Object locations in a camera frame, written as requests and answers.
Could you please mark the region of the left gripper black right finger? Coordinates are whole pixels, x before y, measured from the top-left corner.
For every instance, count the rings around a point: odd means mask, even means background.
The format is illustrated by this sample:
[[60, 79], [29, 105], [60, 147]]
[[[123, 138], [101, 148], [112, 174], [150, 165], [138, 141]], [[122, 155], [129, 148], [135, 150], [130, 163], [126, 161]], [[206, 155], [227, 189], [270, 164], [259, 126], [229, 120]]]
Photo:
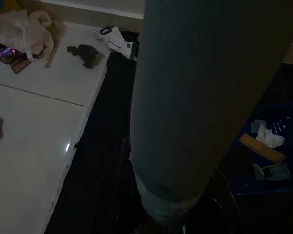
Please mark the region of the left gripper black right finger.
[[214, 172], [191, 211], [183, 234], [242, 234], [240, 211], [220, 170]]

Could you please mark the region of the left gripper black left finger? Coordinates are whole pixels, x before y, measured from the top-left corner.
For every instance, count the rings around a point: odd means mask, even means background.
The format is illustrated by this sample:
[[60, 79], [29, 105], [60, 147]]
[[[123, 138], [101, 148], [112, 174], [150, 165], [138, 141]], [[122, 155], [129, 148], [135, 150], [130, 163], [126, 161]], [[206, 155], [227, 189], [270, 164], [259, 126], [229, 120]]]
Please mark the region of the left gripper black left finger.
[[130, 135], [124, 136], [121, 145], [118, 176], [118, 234], [146, 234], [143, 224], [143, 207], [130, 161]]

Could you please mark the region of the blue plastic dustpan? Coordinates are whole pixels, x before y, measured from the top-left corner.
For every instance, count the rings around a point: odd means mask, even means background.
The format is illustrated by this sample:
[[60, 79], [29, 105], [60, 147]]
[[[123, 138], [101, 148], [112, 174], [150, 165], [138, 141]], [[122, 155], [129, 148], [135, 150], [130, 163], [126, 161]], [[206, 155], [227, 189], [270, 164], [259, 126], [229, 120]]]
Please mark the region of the blue plastic dustpan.
[[[254, 163], [260, 167], [275, 165], [239, 142], [243, 133], [256, 139], [258, 133], [251, 132], [251, 123], [256, 119], [266, 121], [267, 129], [285, 138], [285, 142], [274, 149], [287, 156], [282, 164], [287, 165], [291, 175], [290, 179], [256, 181]], [[293, 192], [293, 103], [257, 107], [250, 115], [219, 168], [235, 196]]]

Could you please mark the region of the black floor mat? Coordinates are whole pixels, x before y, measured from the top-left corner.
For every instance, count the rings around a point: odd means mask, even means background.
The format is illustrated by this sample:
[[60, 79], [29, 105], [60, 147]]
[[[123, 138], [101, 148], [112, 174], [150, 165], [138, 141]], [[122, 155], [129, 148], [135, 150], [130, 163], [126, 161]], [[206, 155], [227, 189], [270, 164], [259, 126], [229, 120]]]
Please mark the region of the black floor mat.
[[[136, 63], [113, 53], [44, 234], [118, 234], [121, 145], [129, 134]], [[293, 65], [283, 64], [260, 106], [293, 103]], [[242, 234], [293, 234], [293, 192], [232, 193]], [[146, 234], [169, 234], [143, 209]]]

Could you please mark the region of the grey plastic hook clip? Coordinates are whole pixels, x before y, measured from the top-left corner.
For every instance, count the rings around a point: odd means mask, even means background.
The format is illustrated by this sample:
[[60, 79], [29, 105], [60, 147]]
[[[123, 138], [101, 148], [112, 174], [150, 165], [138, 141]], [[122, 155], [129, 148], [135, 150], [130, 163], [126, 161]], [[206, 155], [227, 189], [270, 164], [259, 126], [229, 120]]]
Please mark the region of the grey plastic hook clip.
[[253, 164], [256, 181], [281, 181], [291, 178], [290, 172], [286, 164], [275, 164], [265, 167], [260, 167]]

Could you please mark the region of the brown cardboard strip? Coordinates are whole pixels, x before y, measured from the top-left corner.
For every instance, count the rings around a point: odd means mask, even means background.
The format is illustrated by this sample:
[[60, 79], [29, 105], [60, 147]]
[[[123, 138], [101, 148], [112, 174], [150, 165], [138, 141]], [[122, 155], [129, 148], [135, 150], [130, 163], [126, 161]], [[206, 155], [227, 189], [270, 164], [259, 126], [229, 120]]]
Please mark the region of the brown cardboard strip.
[[287, 158], [285, 154], [268, 147], [246, 133], [239, 138], [239, 142], [274, 164], [281, 164]]

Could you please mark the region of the white crumpled tissue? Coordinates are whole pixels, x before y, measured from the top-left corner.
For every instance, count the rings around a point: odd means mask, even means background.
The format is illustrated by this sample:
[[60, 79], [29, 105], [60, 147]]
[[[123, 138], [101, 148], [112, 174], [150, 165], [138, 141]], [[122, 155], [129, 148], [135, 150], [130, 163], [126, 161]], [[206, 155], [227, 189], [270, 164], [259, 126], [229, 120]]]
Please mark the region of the white crumpled tissue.
[[285, 142], [283, 136], [274, 134], [272, 130], [267, 129], [263, 124], [258, 129], [256, 140], [273, 149], [281, 146]]

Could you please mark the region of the small grey flat piece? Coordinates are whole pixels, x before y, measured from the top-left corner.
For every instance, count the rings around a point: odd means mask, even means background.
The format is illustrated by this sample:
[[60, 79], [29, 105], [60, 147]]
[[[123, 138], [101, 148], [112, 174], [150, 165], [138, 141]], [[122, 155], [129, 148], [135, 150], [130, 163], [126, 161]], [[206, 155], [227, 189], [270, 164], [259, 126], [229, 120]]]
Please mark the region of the small grey flat piece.
[[258, 130], [260, 128], [260, 126], [263, 125], [264, 127], [266, 127], [266, 121], [264, 120], [254, 120], [251, 123], [251, 132], [252, 133], [258, 133]]

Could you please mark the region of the brown flat cardboard piece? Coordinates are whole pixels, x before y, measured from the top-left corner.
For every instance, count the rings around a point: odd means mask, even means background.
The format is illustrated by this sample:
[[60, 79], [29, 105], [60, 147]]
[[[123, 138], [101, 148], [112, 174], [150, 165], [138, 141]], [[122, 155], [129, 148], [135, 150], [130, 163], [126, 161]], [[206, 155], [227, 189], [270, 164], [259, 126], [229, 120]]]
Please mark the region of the brown flat cardboard piece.
[[20, 58], [10, 63], [10, 67], [15, 74], [18, 74], [30, 64], [31, 64], [31, 61], [28, 60], [27, 58]]

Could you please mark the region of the purple snack packet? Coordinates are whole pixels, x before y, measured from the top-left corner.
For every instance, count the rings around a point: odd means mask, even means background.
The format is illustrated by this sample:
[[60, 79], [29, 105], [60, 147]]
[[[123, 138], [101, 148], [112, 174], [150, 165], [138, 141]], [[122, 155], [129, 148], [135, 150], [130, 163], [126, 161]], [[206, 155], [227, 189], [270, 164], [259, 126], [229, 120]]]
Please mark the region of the purple snack packet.
[[0, 49], [0, 61], [4, 64], [11, 64], [24, 57], [26, 57], [26, 53], [22, 53], [16, 49], [10, 47]]

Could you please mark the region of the white crumpled plastic bag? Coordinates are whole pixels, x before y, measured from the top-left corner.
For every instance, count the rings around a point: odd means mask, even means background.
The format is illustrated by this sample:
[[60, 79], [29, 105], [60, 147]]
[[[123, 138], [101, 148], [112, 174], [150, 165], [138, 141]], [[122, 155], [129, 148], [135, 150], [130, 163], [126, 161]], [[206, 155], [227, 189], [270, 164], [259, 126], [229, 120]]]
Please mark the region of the white crumpled plastic bag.
[[45, 11], [27, 10], [0, 14], [0, 43], [27, 55], [31, 62], [47, 61], [54, 41], [47, 30], [52, 25]]

